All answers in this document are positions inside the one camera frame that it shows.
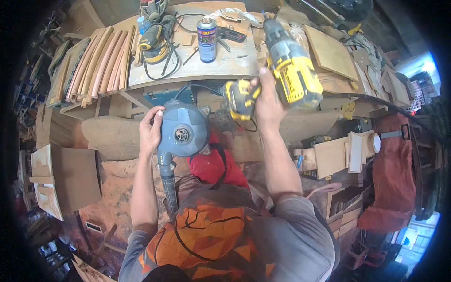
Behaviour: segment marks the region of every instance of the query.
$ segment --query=spray can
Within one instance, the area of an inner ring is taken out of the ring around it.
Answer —
[[[216,59],[216,26],[216,21],[209,15],[205,15],[197,23],[199,56],[204,63],[211,63]]]

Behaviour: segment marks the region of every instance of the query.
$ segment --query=cordless drill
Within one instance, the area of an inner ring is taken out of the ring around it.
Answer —
[[[265,17],[263,29],[269,50],[267,65],[274,74],[284,108],[317,107],[322,100],[322,86],[307,52],[275,19]],[[251,88],[248,80],[228,81],[221,106],[234,120],[250,120],[261,91],[261,85]]]

